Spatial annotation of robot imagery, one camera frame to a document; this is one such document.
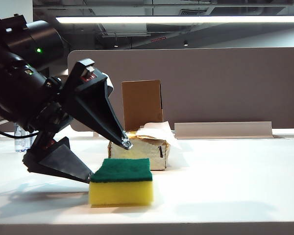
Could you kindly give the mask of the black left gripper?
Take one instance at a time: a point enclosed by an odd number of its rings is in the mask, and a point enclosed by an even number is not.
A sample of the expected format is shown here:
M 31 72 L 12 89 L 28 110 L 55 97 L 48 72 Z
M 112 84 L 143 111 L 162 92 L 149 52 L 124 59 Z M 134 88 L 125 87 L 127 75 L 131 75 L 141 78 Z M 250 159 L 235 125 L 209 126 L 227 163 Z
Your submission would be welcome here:
M 88 58 L 75 63 L 63 88 L 60 78 L 45 79 L 34 93 L 36 103 L 25 125 L 27 131 L 37 131 L 23 157 L 28 172 L 90 182 L 92 171 L 70 150 L 69 139 L 54 140 L 73 118 L 126 150 L 132 147 L 109 101 L 107 80 Z

